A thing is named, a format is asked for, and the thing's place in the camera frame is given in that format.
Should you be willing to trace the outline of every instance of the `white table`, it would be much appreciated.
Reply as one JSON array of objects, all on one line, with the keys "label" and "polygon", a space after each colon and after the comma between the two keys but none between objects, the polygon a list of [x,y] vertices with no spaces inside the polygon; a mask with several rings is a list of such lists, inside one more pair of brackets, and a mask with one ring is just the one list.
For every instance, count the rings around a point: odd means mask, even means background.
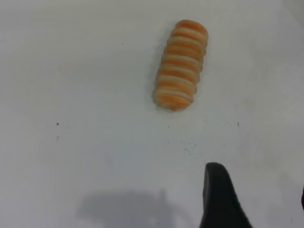
[{"label": "white table", "polygon": [[[172,113],[151,94],[180,19],[209,44]],[[211,161],[254,227],[302,227],[304,2],[2,0],[0,129],[2,228],[197,228]]]}]

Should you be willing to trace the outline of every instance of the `orange and white stripe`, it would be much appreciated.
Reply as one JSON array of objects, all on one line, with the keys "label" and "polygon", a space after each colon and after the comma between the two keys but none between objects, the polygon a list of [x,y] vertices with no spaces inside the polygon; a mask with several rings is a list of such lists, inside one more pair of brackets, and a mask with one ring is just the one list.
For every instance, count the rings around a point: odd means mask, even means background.
[{"label": "orange and white stripe", "polygon": [[194,101],[208,37],[205,27],[195,21],[181,20],[175,25],[156,77],[154,100],[158,106],[176,111]]}]

